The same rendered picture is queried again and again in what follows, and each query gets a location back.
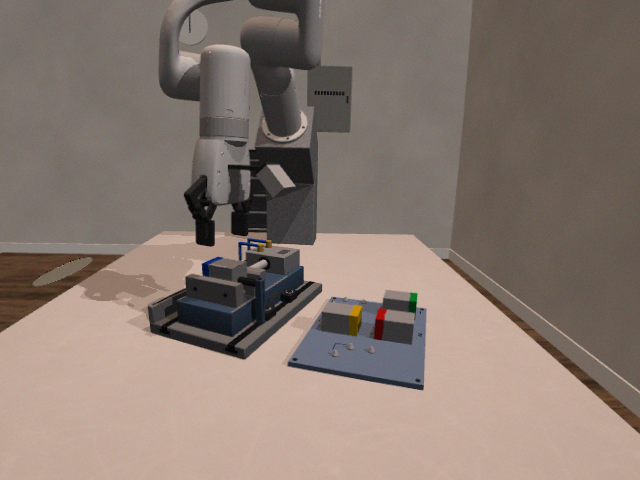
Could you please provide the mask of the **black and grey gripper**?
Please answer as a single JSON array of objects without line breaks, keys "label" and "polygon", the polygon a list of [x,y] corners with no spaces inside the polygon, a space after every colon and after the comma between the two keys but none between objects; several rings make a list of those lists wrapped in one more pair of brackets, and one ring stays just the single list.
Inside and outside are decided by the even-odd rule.
[{"label": "black and grey gripper", "polygon": [[231,212],[231,233],[248,235],[255,186],[250,182],[250,170],[228,169],[228,165],[250,165],[247,138],[200,136],[196,140],[191,187],[184,198],[196,219],[198,245],[214,246],[215,222],[211,219],[221,205],[231,204],[235,211]]}]

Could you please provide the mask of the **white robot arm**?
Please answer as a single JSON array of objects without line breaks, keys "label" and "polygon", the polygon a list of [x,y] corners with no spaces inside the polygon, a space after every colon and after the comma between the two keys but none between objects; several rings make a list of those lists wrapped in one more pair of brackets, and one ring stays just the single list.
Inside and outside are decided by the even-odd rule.
[{"label": "white robot arm", "polygon": [[[159,83],[174,99],[200,102],[200,136],[249,138],[250,59],[264,112],[262,130],[272,142],[301,138],[307,118],[300,111],[293,69],[314,69],[320,60],[325,0],[249,0],[256,8],[294,13],[297,20],[253,17],[240,33],[241,48],[211,45],[201,54],[179,51],[185,19],[196,9],[232,0],[174,0],[159,37]],[[277,67],[274,67],[277,66]],[[296,186],[278,163],[228,165],[254,170],[273,198]]]}]

